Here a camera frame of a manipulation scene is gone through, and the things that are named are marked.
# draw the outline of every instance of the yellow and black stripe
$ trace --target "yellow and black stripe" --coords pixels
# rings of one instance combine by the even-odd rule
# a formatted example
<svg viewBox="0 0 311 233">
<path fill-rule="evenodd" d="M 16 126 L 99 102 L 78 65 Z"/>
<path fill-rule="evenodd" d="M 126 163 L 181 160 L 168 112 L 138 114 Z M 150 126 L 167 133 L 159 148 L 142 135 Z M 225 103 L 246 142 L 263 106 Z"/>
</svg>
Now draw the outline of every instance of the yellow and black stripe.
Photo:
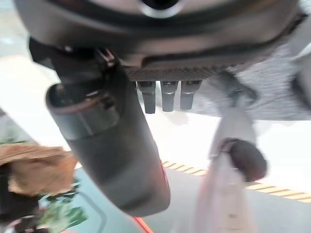
<svg viewBox="0 0 311 233">
<path fill-rule="evenodd" d="M 174 163 L 170 161 L 162 160 L 163 167 L 173 169 L 176 171 L 185 172 L 187 174 L 195 175 L 195 176 L 204 176 L 207 174 L 207 170 L 195 168 L 191 166 L 186 166 L 179 163 Z M 254 182 L 252 185 L 247 187 L 247 189 L 255 190 L 261 193 L 267 193 L 273 196 L 282 197 L 291 200 L 297 200 L 305 203 L 311 203 L 311 194 L 309 193 L 301 193 L 298 191 L 275 187 L 268 184 L 256 183 Z"/>
</svg>

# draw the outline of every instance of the white floor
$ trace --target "white floor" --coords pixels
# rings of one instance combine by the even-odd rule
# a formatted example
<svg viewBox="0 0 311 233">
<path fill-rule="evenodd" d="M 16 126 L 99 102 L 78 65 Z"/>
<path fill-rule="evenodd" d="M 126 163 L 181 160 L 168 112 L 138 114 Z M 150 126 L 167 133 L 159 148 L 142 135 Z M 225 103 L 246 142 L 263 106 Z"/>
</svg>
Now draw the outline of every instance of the white floor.
<svg viewBox="0 0 311 233">
<path fill-rule="evenodd" d="M 32 63 L 27 33 L 10 1 L 0 0 L 0 108 L 43 145 L 69 150 L 44 103 L 55 73 Z M 162 159 L 206 168 L 219 118 L 175 111 L 146 116 Z M 259 148 L 269 161 L 262 181 L 311 193 L 311 122 L 257 121 Z"/>
</svg>

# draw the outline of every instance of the green plant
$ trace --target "green plant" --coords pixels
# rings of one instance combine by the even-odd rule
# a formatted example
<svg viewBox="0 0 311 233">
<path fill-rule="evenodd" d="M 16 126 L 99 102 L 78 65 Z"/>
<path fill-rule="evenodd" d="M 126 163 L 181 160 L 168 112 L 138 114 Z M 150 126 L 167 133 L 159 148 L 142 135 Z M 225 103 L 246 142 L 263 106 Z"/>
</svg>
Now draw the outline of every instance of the green plant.
<svg viewBox="0 0 311 233">
<path fill-rule="evenodd" d="M 71 202 L 80 187 L 78 179 L 74 179 L 72 190 L 55 196 L 41 196 L 47 202 L 40 225 L 48 226 L 51 233 L 60 233 L 67 228 L 81 224 L 87 220 L 82 207 L 73 207 Z"/>
<path fill-rule="evenodd" d="M 3 144 L 15 144 L 15 143 L 26 143 L 27 141 L 18 141 L 17 132 L 12 128 L 8 128 L 5 132 L 5 135 L 0 138 L 0 145 Z"/>
</svg>

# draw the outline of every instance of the black plastic tab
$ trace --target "black plastic tab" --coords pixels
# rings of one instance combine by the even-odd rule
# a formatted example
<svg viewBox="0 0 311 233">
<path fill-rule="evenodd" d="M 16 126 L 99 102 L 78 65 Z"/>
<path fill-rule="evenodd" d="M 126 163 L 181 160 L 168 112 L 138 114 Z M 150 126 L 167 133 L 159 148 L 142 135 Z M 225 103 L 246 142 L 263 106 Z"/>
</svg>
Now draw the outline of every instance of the black plastic tab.
<svg viewBox="0 0 311 233">
<path fill-rule="evenodd" d="M 164 112 L 172 112 L 174 109 L 174 97 L 178 82 L 161 82 L 162 109 Z"/>
<path fill-rule="evenodd" d="M 138 82 L 145 104 L 145 113 L 156 112 L 156 82 Z"/>
<path fill-rule="evenodd" d="M 202 80 L 181 82 L 180 108 L 182 110 L 189 110 L 192 108 L 194 94 L 199 90 L 201 83 Z"/>
</svg>

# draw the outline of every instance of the round black knob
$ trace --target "round black knob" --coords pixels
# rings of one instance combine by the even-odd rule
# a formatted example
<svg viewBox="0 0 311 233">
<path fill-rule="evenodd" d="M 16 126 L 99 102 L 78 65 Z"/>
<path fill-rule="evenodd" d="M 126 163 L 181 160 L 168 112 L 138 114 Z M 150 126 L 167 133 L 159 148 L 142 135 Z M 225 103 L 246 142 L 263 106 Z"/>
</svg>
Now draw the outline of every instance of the round black knob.
<svg viewBox="0 0 311 233">
<path fill-rule="evenodd" d="M 266 175 L 267 162 L 253 144 L 236 140 L 229 154 L 233 165 L 245 176 L 247 182 L 259 180 Z"/>
</svg>

